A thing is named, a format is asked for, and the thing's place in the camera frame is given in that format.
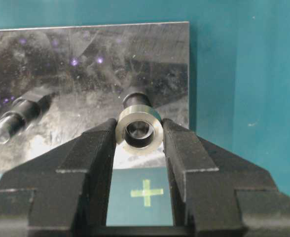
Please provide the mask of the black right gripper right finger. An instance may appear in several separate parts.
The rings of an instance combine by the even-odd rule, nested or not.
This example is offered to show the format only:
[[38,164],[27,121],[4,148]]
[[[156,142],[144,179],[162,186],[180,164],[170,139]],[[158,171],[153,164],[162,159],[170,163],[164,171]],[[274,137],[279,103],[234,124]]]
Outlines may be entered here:
[[290,196],[264,168],[164,119],[173,222],[196,237],[290,237]]

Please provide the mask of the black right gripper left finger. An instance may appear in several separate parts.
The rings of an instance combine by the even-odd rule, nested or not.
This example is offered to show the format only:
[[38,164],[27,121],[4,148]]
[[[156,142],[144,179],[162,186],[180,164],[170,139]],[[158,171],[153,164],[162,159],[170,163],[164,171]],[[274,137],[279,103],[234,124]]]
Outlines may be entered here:
[[0,178],[0,237],[75,237],[106,223],[116,120]]

